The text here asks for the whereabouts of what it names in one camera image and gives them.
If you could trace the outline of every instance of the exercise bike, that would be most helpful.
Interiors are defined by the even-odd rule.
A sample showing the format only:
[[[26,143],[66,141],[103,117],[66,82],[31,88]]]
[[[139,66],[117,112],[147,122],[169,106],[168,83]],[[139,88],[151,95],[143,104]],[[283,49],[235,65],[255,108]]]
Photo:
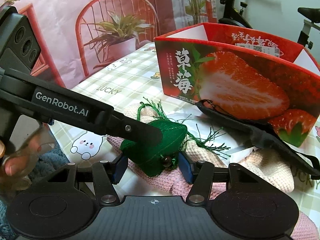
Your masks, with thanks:
[[[240,2],[240,6],[242,7],[240,11],[237,11],[234,8],[235,0],[220,0],[220,4],[225,5],[225,8],[223,18],[221,18],[218,23],[252,29],[252,26],[243,17],[244,9],[248,6],[245,2]],[[320,23],[320,8],[300,7],[298,8],[298,12],[310,21],[304,20],[304,26],[300,32],[297,43],[312,49],[313,42],[308,41],[308,39],[311,28],[320,31],[320,26],[316,25],[317,23]]]
[[[242,7],[240,12],[234,7],[235,0],[220,0],[220,4],[224,5],[225,8],[223,18],[218,23],[252,29],[251,25],[243,17],[244,9],[247,8],[248,4],[240,2],[240,6]]]
[[[316,30],[320,31],[320,26],[316,25],[316,23],[320,23],[320,8],[298,8],[298,12],[302,14],[305,18],[304,19],[304,25],[303,29],[300,32],[298,43],[303,46],[308,46],[309,49],[312,49],[313,42],[308,41],[309,34],[311,31],[311,28],[315,28]]]

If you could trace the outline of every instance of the green string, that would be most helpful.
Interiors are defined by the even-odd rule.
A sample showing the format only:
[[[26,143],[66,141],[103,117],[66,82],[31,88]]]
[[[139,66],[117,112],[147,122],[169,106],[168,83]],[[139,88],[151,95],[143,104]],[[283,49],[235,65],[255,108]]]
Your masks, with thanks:
[[[141,106],[138,108],[138,113],[137,113],[137,120],[140,121],[140,118],[141,118],[141,111],[143,108],[145,108],[146,106],[149,106],[151,107],[153,110],[155,110],[158,114],[158,116],[154,116],[155,119],[163,119],[163,120],[169,120],[169,121],[172,121],[170,118],[168,118],[166,116],[166,114],[164,113],[163,109],[162,109],[162,105],[161,105],[161,101],[157,104],[155,104],[153,101],[149,101],[148,99],[146,99],[145,97],[143,97],[143,99],[145,99],[148,103],[144,103],[144,102],[140,102]],[[219,155],[218,153],[221,153],[221,154],[224,154],[228,157],[230,157],[230,155],[228,154],[225,154],[223,151],[225,150],[228,150],[230,149],[230,147],[227,147],[224,143],[220,146],[213,146],[213,144],[211,144],[210,146],[207,146],[205,145],[207,142],[209,141],[213,141],[215,138],[219,137],[219,136],[222,136],[224,135],[225,133],[223,134],[220,134],[219,131],[223,129],[223,127],[221,127],[219,130],[215,131],[213,130],[212,131],[212,128],[210,128],[210,133],[208,135],[208,137],[203,140],[201,137],[200,137],[200,131],[199,131],[199,128],[198,128],[198,125],[196,124],[196,127],[197,127],[197,130],[198,130],[198,133],[199,133],[199,137],[195,137],[192,133],[190,132],[187,132],[187,135],[189,138],[187,138],[182,144],[181,144],[181,147],[180,147],[180,150],[181,151],[185,151],[186,148],[187,148],[187,143],[188,141],[195,141],[197,146],[198,147],[201,147],[201,148],[204,148],[206,150],[208,150],[209,152],[213,153],[213,154],[216,154],[216,155]]]

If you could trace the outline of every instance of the bike seat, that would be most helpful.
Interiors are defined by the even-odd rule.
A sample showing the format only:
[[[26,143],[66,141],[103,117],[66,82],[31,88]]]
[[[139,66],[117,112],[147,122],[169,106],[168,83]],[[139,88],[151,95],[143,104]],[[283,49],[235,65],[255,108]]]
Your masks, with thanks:
[[[320,8],[298,8],[298,13],[309,19],[313,23],[320,23]]]

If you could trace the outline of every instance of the black strap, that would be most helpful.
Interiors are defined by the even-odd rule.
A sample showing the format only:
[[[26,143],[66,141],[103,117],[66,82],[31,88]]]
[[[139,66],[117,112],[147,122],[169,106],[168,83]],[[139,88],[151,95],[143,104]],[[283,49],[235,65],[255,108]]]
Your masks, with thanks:
[[[213,109],[208,108],[204,103],[209,103]],[[209,117],[219,120],[219,122],[226,127],[231,127],[235,130],[242,131],[244,133],[251,134],[251,143],[259,149],[271,147],[276,150],[281,157],[296,166],[301,171],[311,175],[313,180],[320,179],[320,162],[317,157],[299,153],[293,150],[289,145],[283,142],[279,136],[274,132],[272,127],[261,122],[252,120],[240,120],[234,116],[223,114],[215,109],[215,105],[210,100],[201,100],[196,103],[199,110]],[[306,162],[301,156],[306,157],[312,163],[312,166]]]
[[[302,156],[306,157],[307,159],[309,159],[312,163],[312,166],[315,170],[317,171],[320,171],[320,162],[319,162],[319,159],[315,156],[312,156],[312,155],[307,155],[307,154],[304,154],[304,153],[300,153],[300,152],[297,152],[297,151],[294,151],[295,153],[299,153],[301,154]],[[318,180],[320,179],[320,176],[314,176],[314,175],[311,175],[310,176],[311,179],[314,179],[314,180]]]

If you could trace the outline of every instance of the white wall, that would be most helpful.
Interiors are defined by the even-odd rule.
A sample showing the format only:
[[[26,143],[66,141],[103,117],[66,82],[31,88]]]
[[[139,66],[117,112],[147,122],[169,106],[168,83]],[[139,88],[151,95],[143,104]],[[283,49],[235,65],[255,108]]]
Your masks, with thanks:
[[[240,2],[246,2],[248,7],[244,17],[254,29],[298,41],[303,27],[304,17],[298,13],[298,7],[320,8],[320,0],[236,0],[235,7],[240,10]],[[223,16],[224,5],[217,3],[218,19]],[[312,29],[310,41],[313,49],[310,51],[320,62],[320,33]]]

